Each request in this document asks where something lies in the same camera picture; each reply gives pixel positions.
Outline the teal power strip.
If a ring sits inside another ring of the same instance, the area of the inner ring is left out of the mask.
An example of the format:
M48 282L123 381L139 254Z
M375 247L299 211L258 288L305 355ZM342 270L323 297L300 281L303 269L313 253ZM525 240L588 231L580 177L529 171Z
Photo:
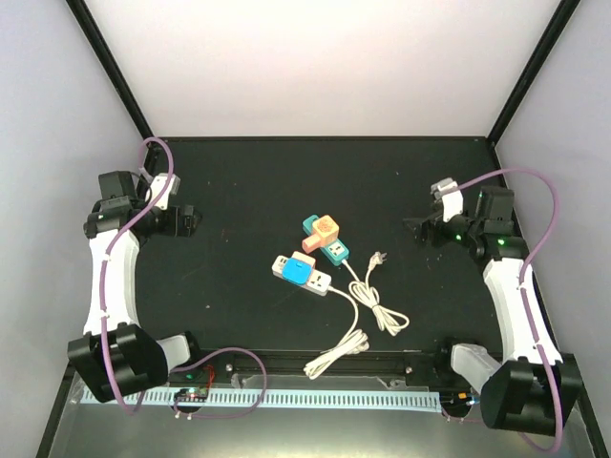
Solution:
M313 223L318 218L317 215L311 215L302 221L302 228L308 236L312 234ZM349 257L349 250L340 239L337 239L327 246L321 247L320 251L327 257L329 262L336 267L339 267L343 261L348 260Z

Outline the orange cube plug adapter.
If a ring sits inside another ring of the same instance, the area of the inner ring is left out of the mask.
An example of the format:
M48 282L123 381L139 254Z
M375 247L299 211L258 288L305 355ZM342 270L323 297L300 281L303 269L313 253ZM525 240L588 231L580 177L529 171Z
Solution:
M302 241L302 249L309 254L333 243L338 235L339 225L331 216L325 215L312 222L311 234Z

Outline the blue plug adapter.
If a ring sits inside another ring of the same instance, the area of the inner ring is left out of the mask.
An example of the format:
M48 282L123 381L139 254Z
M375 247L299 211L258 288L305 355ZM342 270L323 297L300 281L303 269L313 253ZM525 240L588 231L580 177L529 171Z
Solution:
M282 278L293 284L303 286L307 284L313 267L304 261L290 258L282 269Z

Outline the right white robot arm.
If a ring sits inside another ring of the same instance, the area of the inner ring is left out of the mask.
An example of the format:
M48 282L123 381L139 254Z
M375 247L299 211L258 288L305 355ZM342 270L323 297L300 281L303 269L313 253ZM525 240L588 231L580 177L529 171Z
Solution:
M446 385L465 379L479 396L489 428L556 435L579 397L582 379L576 364L562 359L545 326L526 242L514 226L514 192L482 187L472 214L450 178L432 185L431 195L433 213L404 224L421 244L454 242L467 250L491 295L502 341L502 357L496 360L472 340L451 340L433 362L436 378Z

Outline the white power strip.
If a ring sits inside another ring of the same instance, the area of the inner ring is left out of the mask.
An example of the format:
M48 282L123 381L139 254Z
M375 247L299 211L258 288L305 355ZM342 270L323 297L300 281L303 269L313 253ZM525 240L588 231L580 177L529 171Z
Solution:
M282 269L283 269L284 264L286 263L286 261L288 259L290 259L290 258L287 258L285 256L278 256L274 260L274 262L272 263L272 266L271 266L271 271L272 271L272 274L275 277L277 277L277 278L279 278L281 280L284 280L282 278ZM295 285L295 286L298 286L298 287L301 287L301 288L303 288L304 290L306 290L306 291L308 291L310 293L313 293L315 295L323 297L323 296L325 296L328 293L329 287L331 286L331 276L328 275L328 274L325 274L325 273L323 273L323 272L321 272L319 270L317 270L316 268L314 268L312 270L311 276L310 276L307 284L305 284L303 286L299 286L299 285L296 285L296 284L293 284L293 283L291 283L291 284Z

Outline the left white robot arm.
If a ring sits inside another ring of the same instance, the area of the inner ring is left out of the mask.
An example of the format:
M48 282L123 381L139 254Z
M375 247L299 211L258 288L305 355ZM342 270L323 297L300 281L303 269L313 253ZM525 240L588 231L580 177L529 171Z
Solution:
M171 204L177 176L150 178L144 196L133 177L127 171L99 176L101 198L83 225L93 262L91 304L83 335L69 342L67 356L101 403L164 385L172 370L184 381L196 380L205 367L190 332L157 340L140 326L136 305L142 246L154 235L193 236L200 213Z

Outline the pink cube plug adapter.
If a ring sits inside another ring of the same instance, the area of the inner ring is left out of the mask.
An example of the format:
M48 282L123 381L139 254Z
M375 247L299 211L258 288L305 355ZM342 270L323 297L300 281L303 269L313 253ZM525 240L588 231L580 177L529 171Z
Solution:
M313 257L311 257L310 255L304 254L299 251L294 251L291 258L309 265L312 269L315 268L316 260Z

